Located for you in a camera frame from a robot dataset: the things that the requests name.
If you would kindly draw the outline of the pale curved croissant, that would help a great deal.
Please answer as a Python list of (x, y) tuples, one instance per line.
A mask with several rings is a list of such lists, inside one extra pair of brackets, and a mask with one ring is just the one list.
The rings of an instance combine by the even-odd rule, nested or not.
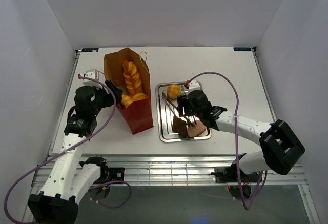
[(121, 104), (125, 107), (125, 108), (127, 108), (131, 103), (133, 103), (134, 102), (134, 100), (133, 100), (133, 98), (132, 97), (130, 97), (130, 96), (128, 96), (128, 95), (125, 95), (125, 94), (123, 94), (122, 96), (121, 96)]

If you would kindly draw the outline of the steel serving tongs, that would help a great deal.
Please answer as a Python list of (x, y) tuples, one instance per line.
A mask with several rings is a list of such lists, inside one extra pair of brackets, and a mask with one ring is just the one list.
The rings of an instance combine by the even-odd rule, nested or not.
[[(179, 114), (177, 110), (177, 99), (168, 98), (167, 90), (166, 93), (162, 92), (162, 98), (173, 114), (175, 113)], [(186, 120), (188, 126), (193, 126), (196, 124), (195, 121), (191, 121), (187, 116), (179, 116), (179, 117), (183, 117)]]

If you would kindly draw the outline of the round golden bun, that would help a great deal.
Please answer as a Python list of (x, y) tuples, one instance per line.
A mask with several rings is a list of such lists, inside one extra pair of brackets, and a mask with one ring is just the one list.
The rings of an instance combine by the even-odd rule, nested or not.
[(167, 88), (167, 96), (170, 99), (176, 99), (181, 93), (181, 88), (178, 84), (171, 84)]

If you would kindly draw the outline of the long twisted glazed bread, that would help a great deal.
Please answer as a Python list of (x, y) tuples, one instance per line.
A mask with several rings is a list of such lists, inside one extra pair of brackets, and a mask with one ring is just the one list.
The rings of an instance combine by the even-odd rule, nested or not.
[(126, 88), (130, 95), (134, 96), (135, 94), (143, 93), (143, 84), (136, 64), (125, 60), (122, 67)]

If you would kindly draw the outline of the brown red paper bag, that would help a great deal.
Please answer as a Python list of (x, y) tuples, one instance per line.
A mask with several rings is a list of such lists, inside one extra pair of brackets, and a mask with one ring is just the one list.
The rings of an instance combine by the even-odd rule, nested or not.
[(125, 60), (132, 61), (136, 64), (143, 84), (143, 93), (148, 96), (147, 99), (134, 101), (127, 108), (121, 103), (117, 104), (117, 108), (127, 122), (132, 134), (137, 134), (153, 127), (150, 72), (141, 55), (129, 48), (106, 54), (104, 56), (105, 77), (117, 88), (122, 89), (125, 95), (132, 97), (126, 88), (123, 77), (122, 64)]

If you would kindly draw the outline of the striped orange croissant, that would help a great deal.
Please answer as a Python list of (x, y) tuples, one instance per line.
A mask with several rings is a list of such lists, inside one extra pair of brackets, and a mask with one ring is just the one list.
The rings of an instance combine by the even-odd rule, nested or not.
[(144, 100), (147, 99), (148, 96), (144, 93), (137, 93), (132, 96), (133, 101), (139, 101), (139, 100)]

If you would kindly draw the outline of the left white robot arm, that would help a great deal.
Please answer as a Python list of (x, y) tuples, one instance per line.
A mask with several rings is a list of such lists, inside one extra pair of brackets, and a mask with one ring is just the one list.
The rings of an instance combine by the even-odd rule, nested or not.
[(109, 179), (104, 158), (81, 161), (90, 139), (97, 133), (101, 109), (121, 102), (122, 90), (107, 80), (104, 85), (82, 86), (75, 91), (75, 105), (67, 114), (61, 151), (38, 194), (32, 194), (28, 207), (37, 223), (74, 223), (78, 204), (94, 183)]

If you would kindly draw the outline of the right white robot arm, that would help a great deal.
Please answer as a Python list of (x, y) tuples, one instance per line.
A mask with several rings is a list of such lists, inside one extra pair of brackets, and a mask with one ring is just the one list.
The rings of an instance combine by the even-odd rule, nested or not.
[(235, 134), (260, 146), (258, 152), (237, 155), (231, 169), (236, 181), (244, 181), (250, 174), (266, 170), (287, 175), (305, 153), (301, 141), (282, 120), (266, 123), (236, 116), (227, 108), (211, 105), (201, 90), (179, 96), (177, 102), (180, 114), (196, 116), (208, 128)]

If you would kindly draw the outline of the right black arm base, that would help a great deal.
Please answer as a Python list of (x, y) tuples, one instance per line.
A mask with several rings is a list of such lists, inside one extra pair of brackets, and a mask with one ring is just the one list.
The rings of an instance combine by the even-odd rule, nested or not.
[(216, 183), (238, 182), (237, 170), (232, 167), (215, 167), (211, 172)]

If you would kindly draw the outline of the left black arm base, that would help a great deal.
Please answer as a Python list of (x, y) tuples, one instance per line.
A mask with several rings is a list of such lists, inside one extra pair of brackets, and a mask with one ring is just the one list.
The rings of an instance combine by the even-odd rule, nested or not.
[(125, 176), (125, 168), (105, 167), (104, 169), (101, 169), (101, 174), (98, 183), (101, 184), (110, 181), (124, 181), (124, 176)]

